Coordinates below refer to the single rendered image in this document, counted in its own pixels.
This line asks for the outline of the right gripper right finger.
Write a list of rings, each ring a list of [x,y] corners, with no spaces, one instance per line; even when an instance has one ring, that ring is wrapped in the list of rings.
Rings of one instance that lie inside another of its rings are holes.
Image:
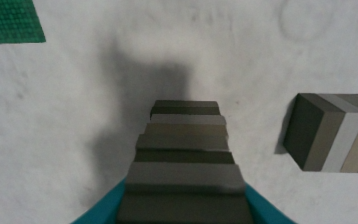
[[[276,208],[246,181],[245,184],[245,197],[254,224],[298,224]]]

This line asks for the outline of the dark green flat mat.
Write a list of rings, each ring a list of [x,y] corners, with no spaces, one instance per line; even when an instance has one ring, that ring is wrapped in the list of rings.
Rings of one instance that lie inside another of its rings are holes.
[[[0,44],[46,42],[33,0],[0,0]]]

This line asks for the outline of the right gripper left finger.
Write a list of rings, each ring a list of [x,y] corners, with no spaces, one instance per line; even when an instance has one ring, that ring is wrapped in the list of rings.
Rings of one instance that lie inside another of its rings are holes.
[[[125,179],[70,224],[116,224],[115,219],[125,192]]]

